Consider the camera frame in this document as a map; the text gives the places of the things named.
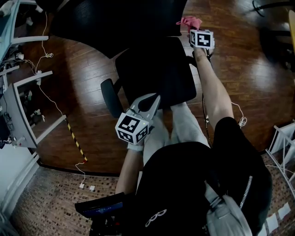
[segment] wooden floor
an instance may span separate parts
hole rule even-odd
[[[251,10],[251,0],[188,0],[184,15],[198,16],[203,21],[202,28],[214,32],[216,49],[212,57],[213,68],[231,100],[241,106],[248,119],[247,125],[242,128],[244,134],[258,151],[262,151],[270,145],[273,126],[281,126],[294,118],[294,80],[290,71],[268,62],[259,41],[259,27],[281,29],[285,26],[282,23],[288,21],[286,8],[270,9],[265,18]],[[45,18],[30,34],[41,34],[44,25]],[[180,39],[187,55],[191,55],[186,29],[183,28],[182,32]],[[72,130],[89,160],[82,169],[119,173],[126,154],[126,143],[117,138],[114,129],[117,120],[111,117],[106,108],[100,89],[100,83],[105,79],[115,81],[118,78],[115,59],[108,59],[82,43],[56,36],[45,41],[44,47],[48,53],[54,53],[54,57],[43,58],[38,69],[43,72],[53,70],[53,75],[43,80],[41,87],[68,116]],[[24,45],[25,58],[35,64],[43,53],[40,42]],[[196,69],[192,68],[192,72],[197,97],[188,104],[203,129],[201,84]],[[10,80],[31,75],[29,65],[23,63],[21,69],[10,76]],[[37,86],[32,88],[32,92],[46,117],[45,123],[34,128],[38,135],[59,116],[59,112]],[[123,91],[120,98],[127,108]],[[233,109],[236,120],[239,120],[241,113],[238,107],[234,106]],[[166,123],[170,125],[171,119],[167,118]],[[75,170],[75,164],[83,160],[65,122],[41,142],[38,153],[43,164],[66,169]]]

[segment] pink cloth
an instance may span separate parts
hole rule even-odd
[[[185,24],[188,26],[188,32],[190,33],[191,28],[196,28],[199,30],[200,25],[202,21],[200,19],[197,19],[196,17],[193,16],[188,16],[188,17],[182,17],[181,21],[178,21],[176,24]]]

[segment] person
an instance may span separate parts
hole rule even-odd
[[[116,194],[135,193],[130,209],[130,234],[209,235],[204,197],[214,186],[234,199],[253,235],[266,220],[272,180],[262,157],[246,139],[234,119],[230,97],[215,75],[206,51],[194,48],[206,111],[214,129],[213,147],[186,103],[171,107],[171,139],[163,124],[163,111],[153,118],[154,129],[140,146],[129,145]],[[138,172],[144,164],[137,187]]]

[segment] gray pants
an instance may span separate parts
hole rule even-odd
[[[163,123],[163,110],[158,110],[153,118],[153,130],[144,141],[143,163],[148,162],[151,156],[160,148],[180,142],[200,142],[208,145],[199,123],[184,102],[171,107],[173,112],[173,130],[171,140]]]

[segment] black t-shirt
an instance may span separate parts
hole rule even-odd
[[[199,142],[179,143],[159,149],[150,158],[129,229],[134,235],[206,235],[204,181],[240,205],[249,176],[253,180],[242,211],[256,235],[271,202],[271,176],[236,121],[224,118],[216,125],[212,149]]]

